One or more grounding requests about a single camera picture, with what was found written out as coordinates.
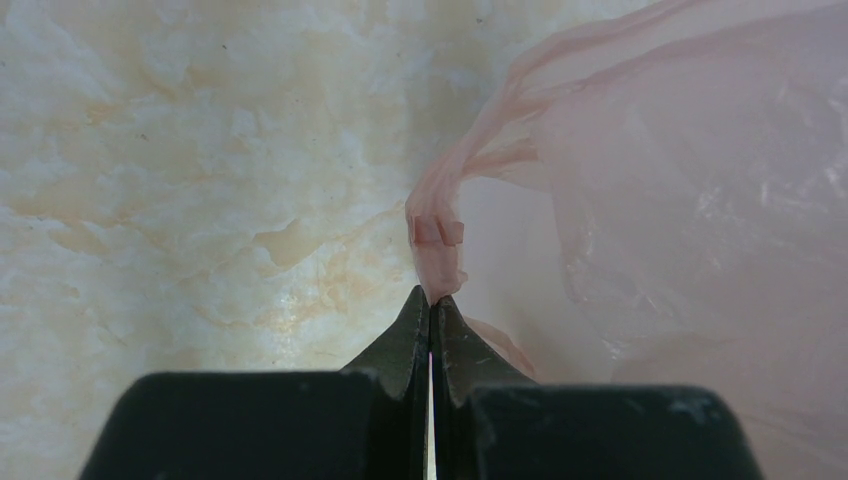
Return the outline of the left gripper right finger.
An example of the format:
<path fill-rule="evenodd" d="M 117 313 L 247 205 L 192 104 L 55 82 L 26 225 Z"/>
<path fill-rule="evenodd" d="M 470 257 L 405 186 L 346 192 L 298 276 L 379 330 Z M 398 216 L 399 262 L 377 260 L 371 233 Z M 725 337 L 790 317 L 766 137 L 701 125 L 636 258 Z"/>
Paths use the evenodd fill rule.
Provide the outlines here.
<path fill-rule="evenodd" d="M 679 385 L 542 385 L 445 298 L 430 317 L 441 479 L 758 479 L 733 412 Z"/>

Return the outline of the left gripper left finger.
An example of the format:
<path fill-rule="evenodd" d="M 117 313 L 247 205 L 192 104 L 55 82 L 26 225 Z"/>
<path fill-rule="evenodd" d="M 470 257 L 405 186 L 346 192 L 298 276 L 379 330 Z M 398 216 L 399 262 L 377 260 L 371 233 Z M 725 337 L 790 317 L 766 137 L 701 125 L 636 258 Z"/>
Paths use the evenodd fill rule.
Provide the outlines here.
<path fill-rule="evenodd" d="M 429 306 L 335 371 L 160 372 L 114 406 L 84 479 L 423 479 Z"/>

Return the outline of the translucent pink trash bag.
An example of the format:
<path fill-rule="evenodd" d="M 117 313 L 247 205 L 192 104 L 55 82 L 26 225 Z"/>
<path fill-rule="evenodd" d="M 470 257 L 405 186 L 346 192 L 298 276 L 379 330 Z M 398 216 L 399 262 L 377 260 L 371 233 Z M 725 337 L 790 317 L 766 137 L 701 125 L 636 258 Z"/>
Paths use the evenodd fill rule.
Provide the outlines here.
<path fill-rule="evenodd" d="M 689 383 L 847 475 L 847 5 L 660 1 L 520 55 L 406 203 L 430 300 L 542 383 Z"/>

